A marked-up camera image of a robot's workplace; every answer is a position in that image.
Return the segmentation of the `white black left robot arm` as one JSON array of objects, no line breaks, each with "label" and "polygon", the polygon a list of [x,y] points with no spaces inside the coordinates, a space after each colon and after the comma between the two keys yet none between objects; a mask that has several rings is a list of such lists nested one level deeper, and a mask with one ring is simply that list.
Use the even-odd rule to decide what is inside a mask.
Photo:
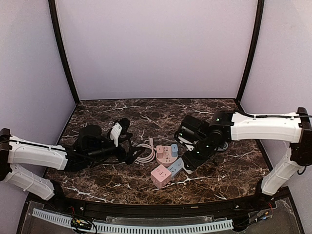
[{"label": "white black left robot arm", "polygon": [[102,135],[98,125],[88,125],[78,132],[71,146],[45,145],[18,138],[10,129],[0,131],[0,179],[33,193],[43,200],[62,197],[62,188],[57,182],[44,179],[22,167],[32,164],[54,168],[59,171],[77,172],[92,164],[107,164],[115,157],[118,163],[132,164],[144,151],[143,147],[129,144],[125,150],[122,143],[131,143],[129,125],[115,122],[109,137]]}]

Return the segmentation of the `black front rail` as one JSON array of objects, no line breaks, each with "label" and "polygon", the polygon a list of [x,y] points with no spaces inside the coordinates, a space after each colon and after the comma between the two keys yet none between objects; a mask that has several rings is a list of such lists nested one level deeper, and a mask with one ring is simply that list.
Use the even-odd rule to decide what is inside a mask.
[{"label": "black front rail", "polygon": [[230,200],[182,205],[123,205],[66,198],[69,211],[93,219],[126,218],[182,218],[213,216],[214,218],[246,217],[257,209],[250,206],[251,196]]}]

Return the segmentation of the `small blue plug adapter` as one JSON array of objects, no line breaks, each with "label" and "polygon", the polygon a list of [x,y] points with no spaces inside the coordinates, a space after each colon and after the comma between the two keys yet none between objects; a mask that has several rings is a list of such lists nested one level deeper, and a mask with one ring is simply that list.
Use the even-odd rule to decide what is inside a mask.
[{"label": "small blue plug adapter", "polygon": [[178,146],[177,146],[177,144],[171,145],[171,156],[172,157],[178,157]]}]

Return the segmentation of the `white cube socket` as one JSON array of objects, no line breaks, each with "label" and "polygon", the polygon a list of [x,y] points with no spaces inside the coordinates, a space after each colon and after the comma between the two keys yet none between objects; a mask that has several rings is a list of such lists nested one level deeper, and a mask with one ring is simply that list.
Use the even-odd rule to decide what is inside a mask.
[{"label": "white cube socket", "polygon": [[184,171],[187,173],[187,174],[192,174],[194,171],[192,171],[192,170],[190,170],[187,166],[183,166],[183,169],[184,169]]}]

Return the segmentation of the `small pink plug adapter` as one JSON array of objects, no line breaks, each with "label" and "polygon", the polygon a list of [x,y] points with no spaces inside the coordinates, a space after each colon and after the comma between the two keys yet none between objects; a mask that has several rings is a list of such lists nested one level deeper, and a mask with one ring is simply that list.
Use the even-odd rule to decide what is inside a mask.
[{"label": "small pink plug adapter", "polygon": [[157,157],[158,159],[164,157],[164,148],[163,148],[162,145],[156,146],[156,157]]}]

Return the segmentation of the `small circuit board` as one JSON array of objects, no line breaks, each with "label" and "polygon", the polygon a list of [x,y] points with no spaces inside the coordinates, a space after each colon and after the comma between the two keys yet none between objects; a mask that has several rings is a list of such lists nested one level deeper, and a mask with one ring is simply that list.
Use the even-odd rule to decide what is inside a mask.
[{"label": "small circuit board", "polygon": [[77,218],[71,219],[70,226],[79,231],[90,231],[92,228],[92,224],[90,222]]}]

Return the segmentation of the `blue power strip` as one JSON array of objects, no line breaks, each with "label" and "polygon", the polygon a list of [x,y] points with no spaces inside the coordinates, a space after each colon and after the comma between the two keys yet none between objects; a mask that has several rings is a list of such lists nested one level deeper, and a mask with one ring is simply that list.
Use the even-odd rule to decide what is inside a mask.
[{"label": "blue power strip", "polygon": [[171,179],[173,179],[181,170],[184,169],[184,162],[182,158],[178,158],[167,169],[171,172]]}]

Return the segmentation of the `pink cube socket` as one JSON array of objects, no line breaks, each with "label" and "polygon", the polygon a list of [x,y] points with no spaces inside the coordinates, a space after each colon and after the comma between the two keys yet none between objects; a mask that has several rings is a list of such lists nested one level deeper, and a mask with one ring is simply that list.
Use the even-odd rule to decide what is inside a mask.
[{"label": "pink cube socket", "polygon": [[163,165],[158,165],[151,171],[151,180],[153,184],[161,189],[171,181],[172,173]]}]

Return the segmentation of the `round pink power strip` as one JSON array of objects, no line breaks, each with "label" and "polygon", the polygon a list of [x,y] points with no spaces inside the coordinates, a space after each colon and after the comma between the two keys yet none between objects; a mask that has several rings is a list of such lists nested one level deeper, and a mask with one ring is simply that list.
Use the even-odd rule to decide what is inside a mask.
[{"label": "round pink power strip", "polygon": [[163,148],[164,148],[164,157],[160,159],[156,157],[156,161],[160,165],[169,167],[172,163],[174,163],[177,160],[178,157],[171,156],[171,146],[164,145]]}]

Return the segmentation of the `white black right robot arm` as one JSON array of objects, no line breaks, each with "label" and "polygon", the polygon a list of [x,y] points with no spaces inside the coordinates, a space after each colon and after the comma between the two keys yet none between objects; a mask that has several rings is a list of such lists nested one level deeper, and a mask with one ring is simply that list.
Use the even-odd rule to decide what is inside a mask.
[{"label": "white black right robot arm", "polygon": [[175,137],[188,147],[182,156],[186,171],[194,172],[234,141],[280,141],[288,148],[275,167],[260,180],[259,194],[271,197],[299,170],[312,164],[312,116],[303,107],[286,114],[216,112],[210,122],[186,116]]}]

